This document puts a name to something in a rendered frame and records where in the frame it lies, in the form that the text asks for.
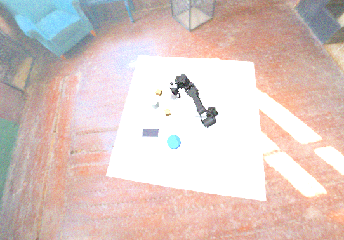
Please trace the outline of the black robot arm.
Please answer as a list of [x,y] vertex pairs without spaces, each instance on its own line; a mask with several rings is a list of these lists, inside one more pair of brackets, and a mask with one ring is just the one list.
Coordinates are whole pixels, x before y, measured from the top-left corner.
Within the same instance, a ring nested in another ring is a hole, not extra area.
[[[219,115],[218,111],[215,107],[208,107],[208,110],[206,110],[199,98],[198,89],[193,82],[190,82],[190,80],[185,75],[178,75],[175,78],[175,84],[184,85],[184,90],[186,94],[193,99],[195,106],[197,107],[197,112],[200,115],[201,123],[204,125],[204,127],[209,128],[217,123],[216,116]],[[189,90],[187,91],[187,89]],[[205,120],[202,120],[201,114],[205,112],[207,118]]]

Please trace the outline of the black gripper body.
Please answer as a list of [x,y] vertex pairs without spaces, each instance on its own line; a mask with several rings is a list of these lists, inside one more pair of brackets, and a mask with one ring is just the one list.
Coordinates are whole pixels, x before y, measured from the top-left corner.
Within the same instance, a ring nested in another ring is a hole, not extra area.
[[[184,73],[182,73],[181,74],[181,76],[182,75],[185,75]],[[186,75],[185,75],[186,76]],[[187,77],[187,76],[186,76]],[[182,85],[178,85],[176,88],[174,87],[172,90],[171,90],[171,92],[174,94],[174,95],[176,95],[177,96],[177,94],[179,93],[179,88],[180,89],[182,89],[182,88],[184,88],[184,85],[182,84]]]

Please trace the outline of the small tan cube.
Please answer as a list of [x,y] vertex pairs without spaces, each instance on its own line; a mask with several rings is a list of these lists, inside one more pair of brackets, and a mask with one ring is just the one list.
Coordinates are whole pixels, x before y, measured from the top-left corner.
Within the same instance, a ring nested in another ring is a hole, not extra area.
[[161,96],[161,95],[162,95],[162,90],[160,90],[160,89],[157,89],[157,91],[156,91],[156,95],[159,95],[159,96]]
[[170,109],[165,109],[165,110],[164,110],[164,112],[165,112],[165,115],[166,115],[166,116],[169,116],[169,115],[171,115],[171,113],[170,113]]

